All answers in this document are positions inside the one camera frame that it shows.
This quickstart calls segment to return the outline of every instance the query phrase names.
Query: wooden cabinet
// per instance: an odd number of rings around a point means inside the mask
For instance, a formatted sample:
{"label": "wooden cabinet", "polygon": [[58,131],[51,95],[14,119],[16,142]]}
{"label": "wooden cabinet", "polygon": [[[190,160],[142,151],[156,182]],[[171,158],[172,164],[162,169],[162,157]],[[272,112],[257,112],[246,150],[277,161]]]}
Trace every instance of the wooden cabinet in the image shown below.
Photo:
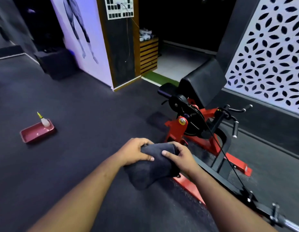
{"label": "wooden cabinet", "polygon": [[140,42],[141,75],[157,69],[158,38]]}

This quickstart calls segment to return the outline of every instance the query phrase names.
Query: pink tray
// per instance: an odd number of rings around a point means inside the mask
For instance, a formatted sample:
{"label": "pink tray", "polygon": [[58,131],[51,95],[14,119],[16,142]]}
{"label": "pink tray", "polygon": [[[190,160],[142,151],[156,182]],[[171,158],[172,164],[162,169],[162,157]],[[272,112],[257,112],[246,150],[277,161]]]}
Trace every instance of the pink tray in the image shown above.
{"label": "pink tray", "polygon": [[39,122],[20,131],[20,136],[24,143],[31,143],[52,134],[54,131],[55,127],[52,123],[49,127],[44,127],[44,125],[41,122]]}

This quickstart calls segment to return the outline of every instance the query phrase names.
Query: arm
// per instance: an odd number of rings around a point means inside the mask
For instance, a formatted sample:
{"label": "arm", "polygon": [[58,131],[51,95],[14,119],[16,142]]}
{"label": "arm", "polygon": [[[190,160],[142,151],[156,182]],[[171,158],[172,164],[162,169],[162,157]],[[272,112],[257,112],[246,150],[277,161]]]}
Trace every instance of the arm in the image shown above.
{"label": "arm", "polygon": [[193,180],[220,232],[277,232],[206,173],[187,147],[172,143],[180,154],[176,156],[163,151],[162,155],[174,161]]}
{"label": "arm", "polygon": [[28,232],[90,231],[119,169],[139,160],[154,160],[152,156],[141,153],[144,144],[153,143],[145,138],[130,139],[56,203]]}

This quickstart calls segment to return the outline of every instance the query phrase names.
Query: white electrical panel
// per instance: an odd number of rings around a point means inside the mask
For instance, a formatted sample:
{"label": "white electrical panel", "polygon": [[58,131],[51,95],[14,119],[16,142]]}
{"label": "white electrical panel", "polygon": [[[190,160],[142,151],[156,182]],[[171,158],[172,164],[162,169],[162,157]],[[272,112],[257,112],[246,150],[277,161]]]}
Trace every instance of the white electrical panel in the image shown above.
{"label": "white electrical panel", "polygon": [[134,17],[133,0],[105,0],[108,20]]}

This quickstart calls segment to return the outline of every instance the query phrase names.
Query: mural of human legs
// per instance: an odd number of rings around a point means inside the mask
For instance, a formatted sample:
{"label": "mural of human legs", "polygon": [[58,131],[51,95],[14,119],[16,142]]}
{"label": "mural of human legs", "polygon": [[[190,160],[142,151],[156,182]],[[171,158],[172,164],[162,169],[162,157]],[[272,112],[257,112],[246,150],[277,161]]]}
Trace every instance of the mural of human legs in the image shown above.
{"label": "mural of human legs", "polygon": [[72,30],[73,30],[73,32],[74,32],[74,35],[75,35],[75,37],[76,37],[76,39],[77,39],[79,45],[81,46],[81,49],[82,49],[82,56],[83,56],[83,58],[85,58],[85,57],[86,57],[85,50],[84,50],[84,48],[83,48],[83,46],[82,46],[82,44],[81,44],[81,41],[80,41],[79,36],[78,36],[78,34],[77,34],[77,31],[76,31],[76,29],[75,29],[75,27],[74,27],[74,20],[73,20],[73,18],[74,18],[74,14],[73,14],[73,11],[72,11],[71,4],[70,4],[70,3],[71,3],[70,0],[63,0],[63,4],[64,4],[64,6],[65,6],[65,10],[66,10],[66,13],[67,13],[67,16],[68,16],[70,25],[71,25],[71,27],[72,27]]}
{"label": "mural of human legs", "polygon": [[86,32],[85,25],[84,25],[84,22],[83,22],[83,19],[82,19],[81,12],[80,12],[80,10],[79,10],[79,8],[78,8],[77,2],[76,2],[76,0],[70,0],[70,3],[71,3],[70,6],[71,6],[71,8],[72,8],[72,12],[73,12],[74,16],[76,17],[76,19],[77,19],[79,25],[80,25],[81,28],[82,28],[82,31],[83,31],[84,36],[85,36],[85,38],[86,38],[86,41],[87,41],[87,43],[88,43],[88,47],[89,47],[89,49],[90,49],[90,52],[91,52],[91,54],[92,54],[92,57],[93,57],[94,61],[98,64],[98,61],[97,61],[97,59],[95,58],[95,55],[94,55],[93,50],[92,50],[92,48],[91,48],[90,39],[89,39],[89,36],[88,36],[88,34],[87,34],[87,32]]}

